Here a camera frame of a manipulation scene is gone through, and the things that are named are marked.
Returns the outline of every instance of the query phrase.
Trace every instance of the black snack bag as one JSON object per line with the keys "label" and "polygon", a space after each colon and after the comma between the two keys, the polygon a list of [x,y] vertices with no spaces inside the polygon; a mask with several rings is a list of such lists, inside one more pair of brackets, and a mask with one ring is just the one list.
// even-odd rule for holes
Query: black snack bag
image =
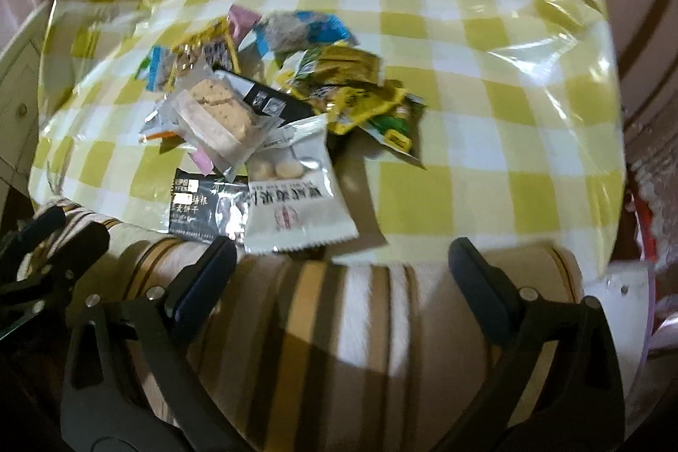
{"label": "black snack bag", "polygon": [[169,203],[169,232],[210,243],[228,236],[243,243],[250,191],[246,182],[177,169]]}
{"label": "black snack bag", "polygon": [[233,89],[243,95],[245,104],[258,116],[274,116],[284,123],[299,121],[315,115],[313,108],[306,102],[291,97],[270,86],[252,81],[242,75],[225,72],[226,79]]}

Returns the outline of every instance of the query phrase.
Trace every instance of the plastic table cover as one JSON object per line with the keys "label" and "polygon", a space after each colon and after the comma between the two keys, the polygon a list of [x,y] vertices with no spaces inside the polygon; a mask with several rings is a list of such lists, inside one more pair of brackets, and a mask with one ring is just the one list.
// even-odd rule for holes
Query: plastic table cover
{"label": "plastic table cover", "polygon": [[152,45],[233,2],[337,14],[428,105],[423,168],[352,136],[337,169],[361,238],[330,255],[441,261],[459,235],[484,249],[552,240],[584,279],[604,271],[625,178],[604,0],[56,0],[33,200],[167,230],[175,168],[195,166],[185,148],[138,144],[157,95],[133,75]]}

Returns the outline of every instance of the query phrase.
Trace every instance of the qr code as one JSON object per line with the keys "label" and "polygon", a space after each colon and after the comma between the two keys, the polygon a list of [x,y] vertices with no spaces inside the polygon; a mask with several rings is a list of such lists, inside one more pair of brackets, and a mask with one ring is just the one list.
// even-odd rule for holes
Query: qr code
{"label": "qr code", "polygon": [[263,113],[267,116],[277,117],[283,113],[287,102],[277,98],[271,98],[262,109]]}
{"label": "qr code", "polygon": [[269,96],[264,91],[259,91],[256,93],[254,100],[252,101],[252,108],[259,109],[261,105],[266,101]]}

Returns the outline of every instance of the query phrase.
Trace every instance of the clear plastic wrapper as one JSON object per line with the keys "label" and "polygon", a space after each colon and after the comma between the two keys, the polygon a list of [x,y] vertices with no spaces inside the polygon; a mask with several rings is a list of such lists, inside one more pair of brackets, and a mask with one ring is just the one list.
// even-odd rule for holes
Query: clear plastic wrapper
{"label": "clear plastic wrapper", "polygon": [[294,251],[356,238],[328,149],[327,116],[271,132],[247,160],[250,217],[245,248]]}
{"label": "clear plastic wrapper", "polygon": [[176,137],[179,126],[176,122],[176,114],[168,104],[168,94],[158,100],[151,113],[144,119],[144,124],[139,130],[139,142],[168,139]]}
{"label": "clear plastic wrapper", "polygon": [[202,148],[228,181],[281,119],[258,116],[215,75],[172,95],[179,133]]}
{"label": "clear plastic wrapper", "polygon": [[211,243],[228,236],[242,245],[250,190],[218,175],[196,175],[177,169],[169,206],[169,232]]}

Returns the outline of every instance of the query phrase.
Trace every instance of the yellow snack packet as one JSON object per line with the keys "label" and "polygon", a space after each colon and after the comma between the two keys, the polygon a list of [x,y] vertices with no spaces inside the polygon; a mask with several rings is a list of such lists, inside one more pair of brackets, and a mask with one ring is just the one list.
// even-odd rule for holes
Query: yellow snack packet
{"label": "yellow snack packet", "polygon": [[401,82],[386,80],[382,86],[316,85],[294,80],[294,72],[283,69],[274,87],[311,105],[317,114],[328,115],[328,130],[345,135],[369,119],[385,114],[402,103],[407,91]]}
{"label": "yellow snack packet", "polygon": [[419,121],[425,108],[424,99],[408,93],[402,103],[360,127],[380,144],[419,161]]}
{"label": "yellow snack packet", "polygon": [[381,59],[342,44],[310,48],[302,56],[294,80],[323,85],[381,83]]}
{"label": "yellow snack packet", "polygon": [[170,48],[170,51],[176,58],[167,80],[166,90],[171,91],[176,78],[188,72],[201,55],[212,69],[240,73],[228,17],[217,18],[204,30],[185,35]]}

